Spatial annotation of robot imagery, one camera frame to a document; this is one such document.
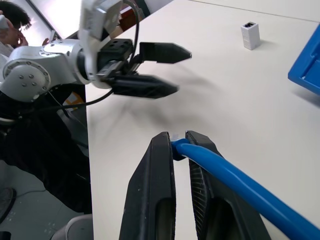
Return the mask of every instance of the white table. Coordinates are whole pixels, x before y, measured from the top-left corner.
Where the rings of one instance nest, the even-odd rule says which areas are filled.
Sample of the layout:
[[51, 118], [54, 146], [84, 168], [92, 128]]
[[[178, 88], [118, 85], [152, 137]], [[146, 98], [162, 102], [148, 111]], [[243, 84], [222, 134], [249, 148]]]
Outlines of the white table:
[[319, 0], [189, 0], [230, 8], [255, 11], [320, 22]]
[[[259, 23], [262, 45], [243, 47], [240, 26]], [[128, 182], [152, 137], [205, 134], [221, 154], [320, 227], [320, 109], [287, 79], [317, 23], [176, 0], [140, 25], [140, 41], [173, 42], [193, 58], [144, 63], [139, 72], [179, 84], [150, 100], [112, 95], [87, 109], [94, 239], [119, 238]], [[133, 38], [134, 28], [121, 38]], [[87, 101], [106, 91], [86, 87]], [[188, 161], [174, 163], [176, 240], [195, 240]], [[273, 239], [286, 239], [266, 222]]]

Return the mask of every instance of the person's hand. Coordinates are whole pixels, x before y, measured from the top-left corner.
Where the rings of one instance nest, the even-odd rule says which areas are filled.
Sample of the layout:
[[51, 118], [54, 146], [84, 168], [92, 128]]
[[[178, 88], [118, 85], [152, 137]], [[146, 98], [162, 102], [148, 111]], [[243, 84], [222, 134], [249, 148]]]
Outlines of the person's hand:
[[[11, 23], [9, 19], [6, 18], [6, 22], [8, 23], [9, 28], [14, 29], [14, 25]], [[0, 29], [0, 40], [5, 39], [8, 36], [9, 29]]]
[[25, 38], [25, 36], [21, 32], [19, 32], [18, 35], [19, 35], [19, 43], [18, 43], [17, 47], [29, 46], [29, 43], [28, 43], [27, 39]]
[[46, 39], [43, 41], [42, 46], [45, 46], [45, 45], [47, 45], [48, 43], [49, 43], [49, 38], [46, 38]]

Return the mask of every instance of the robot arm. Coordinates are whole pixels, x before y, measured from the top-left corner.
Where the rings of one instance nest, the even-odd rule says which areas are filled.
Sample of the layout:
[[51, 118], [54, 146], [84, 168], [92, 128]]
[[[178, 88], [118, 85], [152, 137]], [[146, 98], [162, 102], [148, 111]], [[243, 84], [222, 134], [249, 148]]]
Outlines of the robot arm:
[[176, 63], [191, 53], [173, 43], [141, 42], [140, 54], [128, 61], [130, 39], [111, 39], [122, 0], [83, 0], [79, 40], [55, 40], [46, 46], [16, 48], [2, 66], [0, 97], [32, 104], [40, 95], [63, 84], [92, 83], [115, 94], [161, 98], [177, 86], [136, 72], [144, 61]]

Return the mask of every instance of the cable connector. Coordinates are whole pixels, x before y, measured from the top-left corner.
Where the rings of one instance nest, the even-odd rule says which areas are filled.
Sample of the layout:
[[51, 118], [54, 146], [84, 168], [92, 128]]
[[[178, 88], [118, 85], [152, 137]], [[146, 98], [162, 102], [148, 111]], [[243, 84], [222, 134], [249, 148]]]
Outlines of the cable connector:
[[246, 49], [253, 50], [260, 45], [259, 25], [254, 22], [248, 22], [241, 26], [243, 46]]

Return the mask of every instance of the person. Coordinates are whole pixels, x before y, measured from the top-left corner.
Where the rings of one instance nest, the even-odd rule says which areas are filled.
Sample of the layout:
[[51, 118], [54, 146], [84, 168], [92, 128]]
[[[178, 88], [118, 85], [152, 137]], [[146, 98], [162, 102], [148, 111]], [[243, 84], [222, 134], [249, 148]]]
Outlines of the person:
[[[0, 30], [1, 69], [6, 64], [4, 56], [8, 57], [14, 47], [28, 45], [20, 28], [29, 28], [31, 21], [28, 14], [12, 2], [0, 0], [0, 13], [9, 26]], [[49, 94], [39, 97], [33, 108], [51, 107], [50, 100]], [[15, 113], [20, 105], [0, 92], [0, 117], [8, 109]], [[48, 192], [75, 212], [92, 212], [89, 158], [72, 140], [56, 112], [31, 115], [10, 129], [0, 125], [0, 130], [5, 132], [0, 139], [0, 159], [36, 176]]]

